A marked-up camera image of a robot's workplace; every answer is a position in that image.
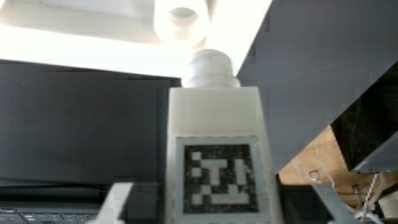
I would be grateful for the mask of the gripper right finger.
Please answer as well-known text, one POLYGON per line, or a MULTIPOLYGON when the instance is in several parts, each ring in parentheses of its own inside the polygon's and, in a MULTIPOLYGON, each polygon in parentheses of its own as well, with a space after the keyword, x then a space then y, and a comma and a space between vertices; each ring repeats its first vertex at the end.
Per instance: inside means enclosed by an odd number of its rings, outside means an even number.
POLYGON ((314 185, 312 189, 314 189, 314 192, 321 199, 327 210, 330 212, 330 215, 334 218, 334 223, 335 224, 359 224, 359 221, 353 218, 353 215, 348 211, 346 205, 337 196, 332 186, 330 185, 314 185))

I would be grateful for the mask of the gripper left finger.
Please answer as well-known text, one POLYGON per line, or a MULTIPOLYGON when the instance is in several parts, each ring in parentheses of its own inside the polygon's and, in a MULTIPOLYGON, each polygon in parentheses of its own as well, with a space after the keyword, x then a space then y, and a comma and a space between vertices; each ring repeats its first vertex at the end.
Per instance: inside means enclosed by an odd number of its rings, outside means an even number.
POLYGON ((112 185, 94 224, 124 224, 119 216, 122 213, 131 187, 131 182, 115 183, 112 185))

